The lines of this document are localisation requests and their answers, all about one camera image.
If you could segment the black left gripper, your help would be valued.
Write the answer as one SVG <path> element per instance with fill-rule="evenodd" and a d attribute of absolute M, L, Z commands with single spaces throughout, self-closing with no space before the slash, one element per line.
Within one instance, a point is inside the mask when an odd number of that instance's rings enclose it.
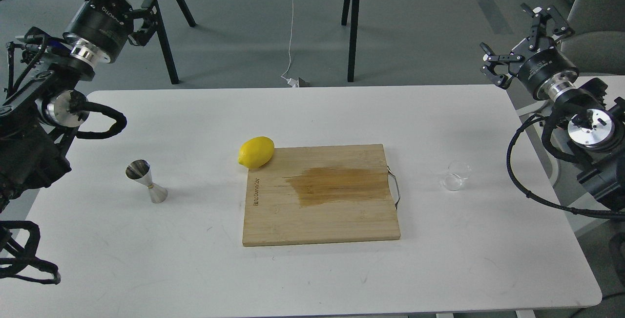
<path fill-rule="evenodd" d="M 127 40 L 133 46 L 145 46 L 159 25 L 158 0 L 143 0 L 139 9 L 132 9 L 127 0 L 85 0 L 64 31 L 64 39 L 74 45 L 86 40 L 104 53 L 104 61 L 116 62 Z M 143 20 L 133 31 L 134 20 Z"/>

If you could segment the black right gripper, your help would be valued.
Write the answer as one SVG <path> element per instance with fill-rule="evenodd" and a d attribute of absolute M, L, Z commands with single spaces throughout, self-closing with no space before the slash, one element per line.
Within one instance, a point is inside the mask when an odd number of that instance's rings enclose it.
<path fill-rule="evenodd" d="M 560 49 L 560 43 L 575 31 L 553 5 L 531 8 L 522 3 L 521 8 L 532 18 L 529 35 L 507 55 L 496 55 L 488 44 L 481 42 L 484 56 L 480 72 L 501 89 L 508 89 L 512 80 L 518 78 L 534 100 L 547 100 L 544 85 L 549 80 L 564 78 L 574 82 L 579 76 L 579 69 Z"/>

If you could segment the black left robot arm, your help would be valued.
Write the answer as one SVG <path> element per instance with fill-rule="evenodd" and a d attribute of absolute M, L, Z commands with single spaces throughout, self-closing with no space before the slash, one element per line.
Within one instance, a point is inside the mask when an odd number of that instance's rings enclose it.
<path fill-rule="evenodd" d="M 126 117 L 76 90 L 97 64 L 116 61 L 126 43 L 144 46 L 158 31 L 158 0 L 84 0 L 62 37 L 29 29 L 7 49 L 8 84 L 0 114 L 1 209 L 26 190 L 50 187 L 71 171 L 74 139 L 118 135 Z"/>

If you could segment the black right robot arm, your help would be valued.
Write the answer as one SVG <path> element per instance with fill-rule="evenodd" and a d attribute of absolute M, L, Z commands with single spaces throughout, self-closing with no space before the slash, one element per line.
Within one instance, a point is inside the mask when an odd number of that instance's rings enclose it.
<path fill-rule="evenodd" d="M 497 55 L 485 43 L 481 72 L 501 89 L 518 80 L 536 101 L 551 103 L 551 113 L 534 113 L 516 130 L 506 152 L 506 168 L 513 184 L 527 198 L 540 204 L 596 219 L 624 220 L 624 100 L 616 98 L 607 108 L 607 84 L 599 78 L 574 86 L 580 71 L 557 48 L 560 40 L 574 34 L 569 22 L 554 6 L 521 8 L 531 16 L 529 35 L 507 54 Z M 521 133 L 544 124 L 541 144 L 557 160 L 580 169 L 577 182 L 603 210 L 578 209 L 554 204 L 536 195 L 514 175 L 511 156 Z"/>

